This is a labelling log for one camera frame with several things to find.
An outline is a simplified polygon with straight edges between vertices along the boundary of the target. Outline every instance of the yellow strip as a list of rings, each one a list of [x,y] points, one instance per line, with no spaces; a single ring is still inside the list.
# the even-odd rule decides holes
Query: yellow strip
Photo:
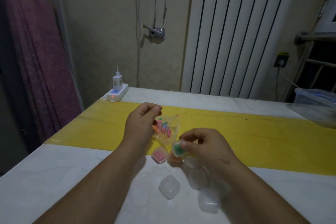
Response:
[[[46,143],[115,150],[128,114],[138,105],[98,100]],[[250,167],[336,175],[336,129],[308,120],[170,106],[163,113],[180,114],[179,135],[191,128],[216,128]],[[158,146],[153,142],[147,154]]]

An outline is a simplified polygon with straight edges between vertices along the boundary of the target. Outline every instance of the plastic bag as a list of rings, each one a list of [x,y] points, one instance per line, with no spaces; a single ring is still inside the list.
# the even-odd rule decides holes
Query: plastic bag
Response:
[[[180,121],[179,115],[166,116],[161,115],[155,118],[157,125],[153,125],[154,137],[162,145],[168,145],[174,142],[179,133]]]

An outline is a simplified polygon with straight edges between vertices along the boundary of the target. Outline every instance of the green clay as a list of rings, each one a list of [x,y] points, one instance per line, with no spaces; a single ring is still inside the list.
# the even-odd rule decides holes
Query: green clay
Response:
[[[181,148],[180,144],[175,144],[174,151],[176,157],[182,156],[183,154],[186,153],[185,150]]]

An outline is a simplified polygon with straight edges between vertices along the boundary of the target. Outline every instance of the curtain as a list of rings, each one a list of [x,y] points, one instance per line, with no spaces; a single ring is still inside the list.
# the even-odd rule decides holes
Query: curtain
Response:
[[[5,0],[21,76],[41,142],[81,109],[53,7],[48,0]]]

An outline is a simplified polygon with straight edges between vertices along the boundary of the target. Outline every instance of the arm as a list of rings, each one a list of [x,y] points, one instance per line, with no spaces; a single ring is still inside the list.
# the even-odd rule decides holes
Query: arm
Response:
[[[181,147],[212,168],[241,197],[258,223],[309,224],[287,201],[233,153],[215,129],[194,128],[180,136]]]
[[[132,180],[135,164],[151,139],[162,107],[144,103],[131,112],[119,147],[35,223],[111,223]]]

